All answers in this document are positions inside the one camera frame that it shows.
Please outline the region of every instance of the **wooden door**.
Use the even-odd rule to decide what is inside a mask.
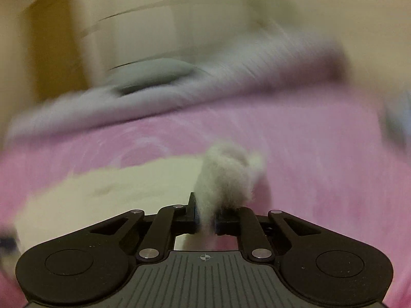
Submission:
[[[28,19],[39,100],[87,89],[70,0],[37,0]]]

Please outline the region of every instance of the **gray ribbed plate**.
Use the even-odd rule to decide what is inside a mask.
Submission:
[[[31,303],[27,308],[41,308]],[[172,251],[167,260],[142,265],[130,282],[90,308],[317,308],[291,293],[267,265],[239,251]],[[367,308],[382,308],[376,303]]]

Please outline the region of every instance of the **pink bed sheet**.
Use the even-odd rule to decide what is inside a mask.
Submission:
[[[375,108],[343,89],[237,99],[14,146],[1,158],[0,219],[71,172],[198,153],[217,139],[266,155],[271,199],[256,200],[256,213],[282,209],[379,248],[395,270],[386,304],[411,307],[411,168],[383,144]],[[23,302],[0,278],[0,306]]]

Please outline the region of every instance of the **gray cushion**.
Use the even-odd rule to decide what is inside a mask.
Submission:
[[[107,83],[126,95],[150,86],[171,83],[189,75],[194,69],[194,65],[175,59],[140,61],[115,68]]]

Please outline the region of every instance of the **metal screw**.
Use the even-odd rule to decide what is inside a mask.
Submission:
[[[146,248],[141,250],[139,253],[140,257],[142,258],[156,258],[160,253],[158,252],[157,249],[152,249],[152,248]]]
[[[264,248],[259,248],[259,249],[254,249],[251,254],[255,257],[255,258],[260,258],[260,259],[264,259],[264,258],[269,258],[271,257],[272,253],[270,250],[268,249],[264,249]]]

